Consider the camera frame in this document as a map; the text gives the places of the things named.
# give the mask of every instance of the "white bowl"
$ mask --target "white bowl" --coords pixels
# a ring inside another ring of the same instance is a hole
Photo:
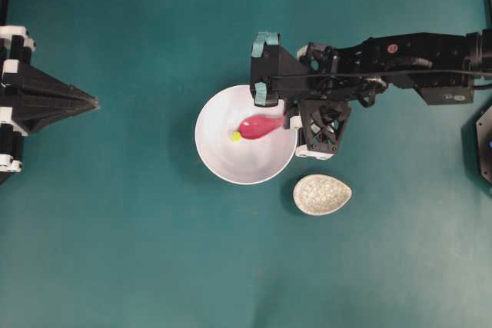
[[[296,130],[279,128],[257,140],[232,141],[231,135],[247,117],[283,113],[283,101],[274,108],[255,107],[246,84],[220,91],[198,115],[194,141],[200,158],[212,173],[233,184],[259,184],[273,178],[294,155]]]

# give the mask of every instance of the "teal tape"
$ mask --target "teal tape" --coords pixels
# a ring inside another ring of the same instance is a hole
[[[253,43],[253,49],[251,50],[251,57],[261,57],[265,42],[267,45],[278,45],[278,34],[276,32],[258,32],[258,36]]]
[[[264,82],[254,84],[256,95],[254,96],[254,104],[264,107],[267,104],[267,85]]]

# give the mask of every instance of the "white ceramic dish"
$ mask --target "white ceramic dish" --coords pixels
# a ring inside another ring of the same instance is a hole
[[[273,178],[294,155],[296,130],[279,128],[258,140],[232,141],[231,135],[251,115],[283,113],[283,101],[274,108],[255,107],[246,84],[218,92],[198,115],[194,140],[200,158],[210,171],[233,184],[259,184]]]
[[[294,188],[294,202],[303,213],[327,215],[343,207],[352,197],[352,189],[336,178],[312,174]]]

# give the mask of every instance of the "teal tabletop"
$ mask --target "teal tabletop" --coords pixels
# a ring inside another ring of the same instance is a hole
[[[487,27],[484,0],[10,0],[32,64],[100,109],[25,143],[0,187],[0,326],[484,327],[492,320],[492,202],[474,119],[390,88],[353,104],[339,154],[295,157],[229,184],[201,162],[194,124],[247,84],[251,43],[294,52],[411,32]],[[292,199],[307,174],[349,184],[326,217]]]

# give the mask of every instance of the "red sticker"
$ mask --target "red sticker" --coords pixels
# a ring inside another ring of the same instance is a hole
[[[390,54],[394,54],[398,51],[398,45],[396,44],[391,44],[390,46],[387,47],[387,52]]]

